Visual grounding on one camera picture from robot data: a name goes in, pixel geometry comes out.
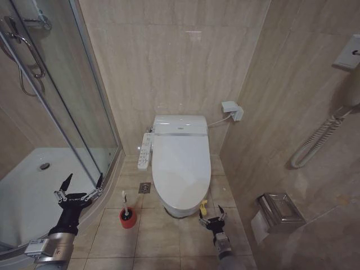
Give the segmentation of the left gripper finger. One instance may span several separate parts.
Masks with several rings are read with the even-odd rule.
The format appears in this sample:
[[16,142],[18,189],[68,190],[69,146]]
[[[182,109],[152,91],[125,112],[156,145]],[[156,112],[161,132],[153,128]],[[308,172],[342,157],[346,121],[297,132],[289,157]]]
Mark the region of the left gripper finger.
[[73,173],[71,173],[67,179],[65,179],[63,181],[63,183],[61,184],[61,187],[59,190],[54,191],[54,195],[57,199],[58,202],[65,202],[67,201],[67,197],[66,197],[66,191],[68,190],[68,187],[70,186],[70,182],[72,179]]
[[103,174],[101,173],[95,189],[84,196],[84,200],[97,200],[102,195]]

